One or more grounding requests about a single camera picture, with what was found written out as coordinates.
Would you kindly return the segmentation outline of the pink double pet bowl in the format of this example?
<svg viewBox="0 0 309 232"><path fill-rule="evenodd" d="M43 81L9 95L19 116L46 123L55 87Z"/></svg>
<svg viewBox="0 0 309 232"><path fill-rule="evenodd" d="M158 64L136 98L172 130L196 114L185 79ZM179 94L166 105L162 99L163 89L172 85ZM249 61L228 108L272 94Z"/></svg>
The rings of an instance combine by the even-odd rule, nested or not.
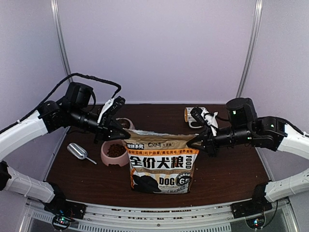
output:
<svg viewBox="0 0 309 232"><path fill-rule="evenodd" d="M106 141L101 146L101 160L106 166L123 167L129 163L129 157L122 140Z"/></svg>

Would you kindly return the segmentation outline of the right aluminium frame post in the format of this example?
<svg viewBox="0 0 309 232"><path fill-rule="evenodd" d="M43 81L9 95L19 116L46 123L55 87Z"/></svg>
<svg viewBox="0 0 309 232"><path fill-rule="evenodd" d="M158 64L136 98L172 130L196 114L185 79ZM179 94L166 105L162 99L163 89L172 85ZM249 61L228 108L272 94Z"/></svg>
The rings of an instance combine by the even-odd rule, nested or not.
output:
<svg viewBox="0 0 309 232"><path fill-rule="evenodd" d="M236 93L236 97L242 96L245 85L246 85L246 81L249 76L249 72L250 72L250 68L251 68L251 64L253 60L253 55L254 55L254 50L255 50L258 35L259 35L262 14L263 14L263 0L256 0L247 54L246 54L246 58L244 62L244 67L242 70L241 79L239 82L239 87Z"/></svg>

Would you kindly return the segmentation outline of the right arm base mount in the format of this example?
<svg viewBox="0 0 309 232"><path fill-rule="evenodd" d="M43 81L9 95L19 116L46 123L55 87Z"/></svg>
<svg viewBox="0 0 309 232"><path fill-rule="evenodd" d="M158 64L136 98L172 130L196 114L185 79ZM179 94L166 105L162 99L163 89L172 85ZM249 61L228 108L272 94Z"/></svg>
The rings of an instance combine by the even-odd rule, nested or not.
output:
<svg viewBox="0 0 309 232"><path fill-rule="evenodd" d="M231 211L234 219L247 218L246 224L251 229L262 229L266 225L265 212L271 210L272 203L266 198L266 183L258 184L250 200L231 204Z"/></svg>

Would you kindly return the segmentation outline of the front aluminium rail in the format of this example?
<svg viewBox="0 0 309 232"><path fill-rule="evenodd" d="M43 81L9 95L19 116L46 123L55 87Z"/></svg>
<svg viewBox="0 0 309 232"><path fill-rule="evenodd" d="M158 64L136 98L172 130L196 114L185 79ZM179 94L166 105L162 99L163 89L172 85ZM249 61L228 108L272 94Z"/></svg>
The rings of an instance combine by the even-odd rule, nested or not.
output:
<svg viewBox="0 0 309 232"><path fill-rule="evenodd" d="M269 211L236 218L231 203L176 208L136 208L86 204L83 219L69 232L297 232L288 199Z"/></svg>

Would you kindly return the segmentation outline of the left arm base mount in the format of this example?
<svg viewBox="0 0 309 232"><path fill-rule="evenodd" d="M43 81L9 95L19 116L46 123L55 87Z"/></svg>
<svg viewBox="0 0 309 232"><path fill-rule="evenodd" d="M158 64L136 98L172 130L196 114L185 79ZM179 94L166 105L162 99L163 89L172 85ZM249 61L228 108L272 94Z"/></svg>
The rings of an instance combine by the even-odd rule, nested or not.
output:
<svg viewBox="0 0 309 232"><path fill-rule="evenodd" d="M86 205L68 201L57 184L50 183L50 185L53 188L55 196L50 203L43 203L44 210L54 215L52 226L56 230L63 231L66 230L72 222L84 218Z"/></svg>

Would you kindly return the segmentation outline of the patterned ceramic mug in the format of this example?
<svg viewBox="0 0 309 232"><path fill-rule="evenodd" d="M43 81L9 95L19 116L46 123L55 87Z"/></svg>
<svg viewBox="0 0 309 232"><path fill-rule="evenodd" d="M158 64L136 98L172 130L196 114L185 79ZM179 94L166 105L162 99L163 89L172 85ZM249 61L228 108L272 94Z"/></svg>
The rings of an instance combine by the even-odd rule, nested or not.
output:
<svg viewBox="0 0 309 232"><path fill-rule="evenodd" d="M193 107L185 107L184 109L184 120L186 123L188 123L189 127L192 129L200 129L203 128L204 125L197 125L197 121L193 118L191 115L191 111L193 110Z"/></svg>

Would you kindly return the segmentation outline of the aluminium frame post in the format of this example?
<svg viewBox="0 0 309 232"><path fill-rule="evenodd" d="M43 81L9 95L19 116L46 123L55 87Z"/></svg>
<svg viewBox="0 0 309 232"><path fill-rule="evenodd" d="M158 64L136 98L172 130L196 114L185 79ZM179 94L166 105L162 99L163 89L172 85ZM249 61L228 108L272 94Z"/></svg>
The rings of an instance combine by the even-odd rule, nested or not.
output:
<svg viewBox="0 0 309 232"><path fill-rule="evenodd" d="M246 54L246 58L244 62L244 67L242 70L241 79L239 82L239 87L236 93L236 97L242 96L245 85L246 85L246 81L249 76L249 72L250 72L250 68L251 68L251 64L253 60L253 55L254 55L254 50L255 50L258 35L259 35L262 14L263 14L263 0L256 0L247 54Z"/></svg>
<svg viewBox="0 0 309 232"><path fill-rule="evenodd" d="M66 48L65 48L65 42L64 42L63 31L62 31L62 26L61 26L61 19L60 19L58 1L57 0L50 0L50 3L51 3L52 16L53 16L54 24L55 24L55 28L56 28L56 34L57 34L62 64L63 64L63 67L64 67L65 74L69 75L69 74L71 74L71 70L70 70L67 51L66 51Z"/></svg>

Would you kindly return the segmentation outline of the metal scoop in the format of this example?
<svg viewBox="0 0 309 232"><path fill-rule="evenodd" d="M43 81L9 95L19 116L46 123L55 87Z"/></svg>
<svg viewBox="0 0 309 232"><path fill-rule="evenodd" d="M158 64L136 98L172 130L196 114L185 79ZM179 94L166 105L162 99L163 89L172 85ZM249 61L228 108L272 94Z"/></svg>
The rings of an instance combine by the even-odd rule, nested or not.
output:
<svg viewBox="0 0 309 232"><path fill-rule="evenodd" d="M80 160L89 160L90 162L92 162L93 164L97 165L97 162L95 162L94 160L92 160L91 158L88 157L88 153L87 151L82 148L81 146L79 146L76 143L70 143L67 146L67 150L72 153L76 158L80 159Z"/></svg>

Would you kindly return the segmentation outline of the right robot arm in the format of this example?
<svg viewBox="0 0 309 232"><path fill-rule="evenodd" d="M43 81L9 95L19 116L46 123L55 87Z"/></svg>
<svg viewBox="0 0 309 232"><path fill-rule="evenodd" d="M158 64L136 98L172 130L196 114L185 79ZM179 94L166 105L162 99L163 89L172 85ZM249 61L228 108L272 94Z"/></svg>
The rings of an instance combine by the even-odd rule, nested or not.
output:
<svg viewBox="0 0 309 232"><path fill-rule="evenodd" d="M219 128L216 113L194 107L190 115L206 129L187 142L190 148L216 156L221 147L248 144L272 151L288 152L309 158L309 135L284 118L258 117L252 99L234 98L226 104L229 127ZM305 170L280 181L259 184L254 188L248 210L258 213L266 202L296 195L309 189L309 171Z"/></svg>

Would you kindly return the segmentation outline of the dog food kibble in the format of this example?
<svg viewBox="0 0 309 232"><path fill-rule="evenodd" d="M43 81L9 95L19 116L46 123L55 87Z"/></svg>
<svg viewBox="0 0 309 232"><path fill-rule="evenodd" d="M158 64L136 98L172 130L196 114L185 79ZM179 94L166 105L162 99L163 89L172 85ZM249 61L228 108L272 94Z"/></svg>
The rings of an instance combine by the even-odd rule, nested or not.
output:
<svg viewBox="0 0 309 232"><path fill-rule="evenodd" d="M120 144L111 144L107 156L111 158L116 158L122 156L126 152L126 149L123 145Z"/></svg>

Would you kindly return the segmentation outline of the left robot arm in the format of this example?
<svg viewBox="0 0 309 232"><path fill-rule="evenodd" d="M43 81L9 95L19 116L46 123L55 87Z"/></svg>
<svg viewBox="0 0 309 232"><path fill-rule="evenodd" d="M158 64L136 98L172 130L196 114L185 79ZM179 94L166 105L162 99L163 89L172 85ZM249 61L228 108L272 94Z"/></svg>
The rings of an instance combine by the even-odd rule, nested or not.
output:
<svg viewBox="0 0 309 232"><path fill-rule="evenodd" d="M5 158L35 140L60 128L76 127L93 133L94 142L128 139L130 134L115 119L115 113L124 106L126 100L111 97L99 114L87 111L90 98L95 98L93 88L72 82L65 95L58 101L45 101L29 116L0 134L0 189L15 192L25 197L50 203L60 215L66 214L70 207L65 196L56 185L34 179L16 171L5 162Z"/></svg>

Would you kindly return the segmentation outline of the dog food bag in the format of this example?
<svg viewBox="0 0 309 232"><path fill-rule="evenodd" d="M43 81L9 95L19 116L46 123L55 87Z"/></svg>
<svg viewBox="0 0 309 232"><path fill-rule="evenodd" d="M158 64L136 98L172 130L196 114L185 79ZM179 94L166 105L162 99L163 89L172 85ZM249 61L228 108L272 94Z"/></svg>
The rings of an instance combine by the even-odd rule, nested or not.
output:
<svg viewBox="0 0 309 232"><path fill-rule="evenodd" d="M186 194L191 190L199 150L189 148L193 134L168 134L127 130L124 140L133 191Z"/></svg>

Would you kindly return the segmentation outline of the steel bowl insert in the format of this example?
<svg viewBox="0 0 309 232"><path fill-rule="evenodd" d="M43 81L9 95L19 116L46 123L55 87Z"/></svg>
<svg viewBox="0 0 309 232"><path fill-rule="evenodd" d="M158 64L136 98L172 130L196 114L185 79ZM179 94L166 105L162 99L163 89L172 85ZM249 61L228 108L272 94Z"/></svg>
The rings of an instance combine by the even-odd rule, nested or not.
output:
<svg viewBox="0 0 309 232"><path fill-rule="evenodd" d="M118 118L117 121L124 129L131 129L133 127L132 122L127 118Z"/></svg>

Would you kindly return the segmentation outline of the left aluminium frame post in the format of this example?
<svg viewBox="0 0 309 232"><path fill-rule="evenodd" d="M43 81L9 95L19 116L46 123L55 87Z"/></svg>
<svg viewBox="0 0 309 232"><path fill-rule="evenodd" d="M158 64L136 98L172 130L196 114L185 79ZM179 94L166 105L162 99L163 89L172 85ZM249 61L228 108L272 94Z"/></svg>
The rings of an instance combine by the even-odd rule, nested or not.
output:
<svg viewBox="0 0 309 232"><path fill-rule="evenodd" d="M50 3L51 3L52 16L53 16L54 24L55 24L55 28L56 28L56 34L57 34L62 64L63 64L63 67L64 67L65 74L69 75L69 74L71 74L71 70L70 70L67 51L66 51L66 48L65 48L65 42L64 42L63 31L62 31L62 26L61 26L61 19L60 19L58 1L57 0L50 0Z"/></svg>

